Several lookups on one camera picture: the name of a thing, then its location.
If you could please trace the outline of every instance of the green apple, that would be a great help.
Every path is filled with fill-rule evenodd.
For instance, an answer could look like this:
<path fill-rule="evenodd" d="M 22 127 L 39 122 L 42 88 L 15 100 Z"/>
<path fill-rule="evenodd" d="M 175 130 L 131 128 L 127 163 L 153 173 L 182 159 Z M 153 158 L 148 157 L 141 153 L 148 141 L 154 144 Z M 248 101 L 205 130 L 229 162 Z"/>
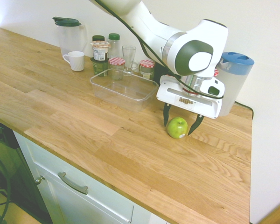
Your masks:
<path fill-rule="evenodd" d="M 187 134 L 188 123 L 184 118 L 176 117 L 168 123 L 168 134 L 175 139 L 182 138 Z"/>

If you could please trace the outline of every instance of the green bottle cap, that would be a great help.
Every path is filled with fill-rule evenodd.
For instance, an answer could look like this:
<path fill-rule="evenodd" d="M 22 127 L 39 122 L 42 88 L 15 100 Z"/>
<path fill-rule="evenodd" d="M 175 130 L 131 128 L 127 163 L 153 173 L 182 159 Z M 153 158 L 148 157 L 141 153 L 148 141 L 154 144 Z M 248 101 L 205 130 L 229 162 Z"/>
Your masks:
<path fill-rule="evenodd" d="M 102 35 L 94 35 L 92 36 L 92 41 L 105 41 L 105 37 Z"/>
<path fill-rule="evenodd" d="M 77 27 L 81 25 L 79 20 L 76 19 L 53 17 L 53 20 L 55 20 L 56 25 L 62 27 Z"/>
<path fill-rule="evenodd" d="M 111 34 L 109 34 L 109 39 L 113 40 L 113 41 L 119 41 L 120 36 L 119 36 L 119 34 L 111 33 Z"/>

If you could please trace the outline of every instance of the white wall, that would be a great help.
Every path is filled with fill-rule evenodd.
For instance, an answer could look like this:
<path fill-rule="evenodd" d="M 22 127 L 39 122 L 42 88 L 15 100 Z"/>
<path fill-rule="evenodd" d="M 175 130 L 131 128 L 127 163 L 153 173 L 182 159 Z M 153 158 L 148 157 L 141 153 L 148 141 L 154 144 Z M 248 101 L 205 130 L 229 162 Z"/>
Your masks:
<path fill-rule="evenodd" d="M 255 61 L 238 101 L 255 111 L 252 132 L 251 222 L 256 224 L 280 204 L 280 0 L 143 0 L 156 19 L 190 30 L 201 19 L 225 24 L 225 51 Z M 52 17 L 76 18 L 88 37 L 121 34 L 122 43 L 138 47 L 120 22 L 88 0 L 0 0 L 0 27 L 58 46 Z"/>

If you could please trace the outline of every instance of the silver handle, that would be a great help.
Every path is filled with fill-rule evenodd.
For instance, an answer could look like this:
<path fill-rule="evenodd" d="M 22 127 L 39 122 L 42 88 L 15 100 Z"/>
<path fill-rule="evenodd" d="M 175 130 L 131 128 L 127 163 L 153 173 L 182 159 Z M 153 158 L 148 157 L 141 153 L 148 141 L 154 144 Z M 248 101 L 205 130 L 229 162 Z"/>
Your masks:
<path fill-rule="evenodd" d="M 45 178 L 41 175 L 39 178 L 36 178 L 35 179 L 35 181 L 34 181 L 34 183 L 36 184 L 36 185 L 38 185 L 38 184 L 40 184 L 41 182 L 42 182 L 42 180 L 44 180 Z"/>
<path fill-rule="evenodd" d="M 75 183 L 73 183 L 72 181 L 68 180 L 65 178 L 66 176 L 66 173 L 65 172 L 62 172 L 62 173 L 58 173 L 58 176 L 60 177 L 60 179 L 65 182 L 67 185 L 69 185 L 71 188 L 75 189 L 76 191 L 79 191 L 80 193 L 82 194 L 85 194 L 87 195 L 88 193 L 88 187 L 87 186 L 78 186 L 76 185 Z"/>

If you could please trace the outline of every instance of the spice jar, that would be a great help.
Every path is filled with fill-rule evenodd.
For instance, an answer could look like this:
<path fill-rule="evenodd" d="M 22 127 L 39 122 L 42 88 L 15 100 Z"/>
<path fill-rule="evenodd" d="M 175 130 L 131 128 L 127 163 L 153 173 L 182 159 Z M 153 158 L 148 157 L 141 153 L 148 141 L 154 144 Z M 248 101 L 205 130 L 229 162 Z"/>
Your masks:
<path fill-rule="evenodd" d="M 105 41 L 93 41 L 91 43 L 93 50 L 93 58 L 97 61 L 107 61 L 108 60 L 108 48 L 111 45 Z"/>
<path fill-rule="evenodd" d="M 94 35 L 92 36 L 92 41 L 105 41 L 105 37 L 102 35 Z M 92 61 L 93 64 L 93 71 L 94 74 L 97 75 L 98 73 L 101 73 L 102 71 L 105 71 L 108 69 L 109 63 L 108 61 L 104 60 L 104 61 L 98 61 L 95 60 L 94 57 L 91 57 L 90 60 Z M 100 74 L 99 76 L 106 76 L 107 73 L 104 72 L 102 74 Z"/>
<path fill-rule="evenodd" d="M 110 74 L 113 80 L 121 80 L 123 76 L 123 69 L 126 61 L 120 57 L 114 57 L 109 59 L 109 70 L 108 75 Z"/>
<path fill-rule="evenodd" d="M 154 61 L 150 59 L 141 60 L 139 62 L 140 76 L 146 79 L 154 79 Z"/>

